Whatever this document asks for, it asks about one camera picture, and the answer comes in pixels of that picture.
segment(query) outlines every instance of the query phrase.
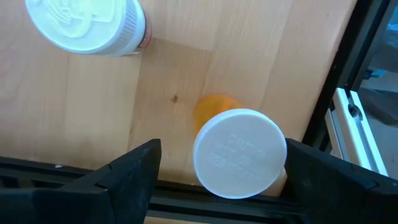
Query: orange pill bottle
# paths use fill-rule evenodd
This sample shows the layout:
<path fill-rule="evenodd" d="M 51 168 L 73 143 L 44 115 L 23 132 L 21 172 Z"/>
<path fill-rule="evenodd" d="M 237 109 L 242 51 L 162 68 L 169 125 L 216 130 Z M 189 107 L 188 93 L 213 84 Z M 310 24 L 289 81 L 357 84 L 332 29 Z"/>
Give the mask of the orange pill bottle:
<path fill-rule="evenodd" d="M 251 123 L 251 118 L 258 122 Z M 285 157 L 281 156 L 285 156 L 286 145 L 280 129 L 269 118 L 245 109 L 228 95 L 213 94 L 198 101 L 193 110 L 193 128 L 197 136 L 193 146 L 194 168 L 206 189 L 233 199 L 261 192 L 279 196 L 287 178 L 283 167 Z M 265 170 L 273 170 L 272 178 L 260 175 Z"/>
<path fill-rule="evenodd" d="M 200 99 L 193 110 L 193 129 L 198 134 L 200 129 L 212 117 L 231 109 L 244 108 L 243 104 L 224 94 L 213 94 Z"/>

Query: child-resistant cap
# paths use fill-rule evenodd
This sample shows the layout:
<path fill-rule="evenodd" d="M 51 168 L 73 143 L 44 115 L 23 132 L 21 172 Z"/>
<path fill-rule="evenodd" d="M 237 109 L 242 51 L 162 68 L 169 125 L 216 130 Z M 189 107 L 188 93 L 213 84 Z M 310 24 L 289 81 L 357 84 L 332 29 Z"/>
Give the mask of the child-resistant cap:
<path fill-rule="evenodd" d="M 286 141 L 266 115 L 249 109 L 225 111 L 198 133 L 193 163 L 201 184 L 224 198 L 259 194 L 283 171 Z"/>
<path fill-rule="evenodd" d="M 119 56 L 133 51 L 145 31 L 137 0 L 26 0 L 38 30 L 55 45 L 78 54 Z"/>

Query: dark spot on wood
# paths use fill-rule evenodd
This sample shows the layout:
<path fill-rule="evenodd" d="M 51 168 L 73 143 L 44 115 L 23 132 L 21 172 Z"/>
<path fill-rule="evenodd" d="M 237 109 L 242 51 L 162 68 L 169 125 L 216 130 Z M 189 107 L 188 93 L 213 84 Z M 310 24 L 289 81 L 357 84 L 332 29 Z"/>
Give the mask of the dark spot on wood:
<path fill-rule="evenodd" d="M 176 103 L 177 100 L 178 100 L 178 96 L 177 96 L 177 95 L 174 95 L 173 98 L 172 98 L 172 102 L 173 102 L 173 103 Z"/>

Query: wooden table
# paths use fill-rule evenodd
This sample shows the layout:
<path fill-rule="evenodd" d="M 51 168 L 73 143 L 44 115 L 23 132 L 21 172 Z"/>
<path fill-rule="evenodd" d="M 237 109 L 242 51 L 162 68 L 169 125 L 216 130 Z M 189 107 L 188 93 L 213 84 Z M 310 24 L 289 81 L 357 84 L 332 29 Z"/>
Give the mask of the wooden table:
<path fill-rule="evenodd" d="M 69 54 L 0 3 L 0 155 L 96 169 L 162 139 L 160 179 L 198 184 L 192 110 L 227 93 L 301 140 L 355 0 L 141 0 L 141 55 Z"/>

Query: white pill bottle cap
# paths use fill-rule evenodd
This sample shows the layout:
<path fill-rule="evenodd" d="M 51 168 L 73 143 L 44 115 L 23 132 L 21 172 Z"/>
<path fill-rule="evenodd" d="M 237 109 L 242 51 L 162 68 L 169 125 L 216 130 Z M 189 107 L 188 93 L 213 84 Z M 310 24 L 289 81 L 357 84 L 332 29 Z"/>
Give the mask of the white pill bottle cap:
<path fill-rule="evenodd" d="M 286 161 L 282 131 L 264 114 L 249 109 L 225 111 L 198 133 L 193 163 L 201 184 L 224 198 L 259 194 L 281 175 Z"/>
<path fill-rule="evenodd" d="M 55 45 L 78 54 L 133 54 L 146 18 L 137 0 L 26 0 L 38 30 Z"/>

